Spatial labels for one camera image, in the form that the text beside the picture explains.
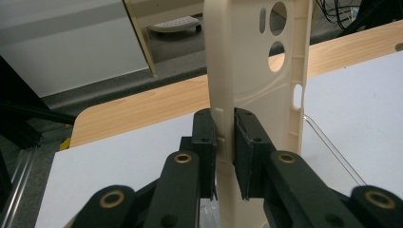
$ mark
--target wooden table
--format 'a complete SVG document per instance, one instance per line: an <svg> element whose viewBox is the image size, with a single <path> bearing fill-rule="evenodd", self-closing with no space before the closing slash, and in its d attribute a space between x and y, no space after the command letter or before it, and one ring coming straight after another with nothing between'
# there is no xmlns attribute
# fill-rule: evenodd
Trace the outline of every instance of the wooden table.
<svg viewBox="0 0 403 228"><path fill-rule="evenodd" d="M308 78L396 52L403 21L310 46ZM152 89L84 110L70 146L98 141L209 106L207 76Z"/></svg>

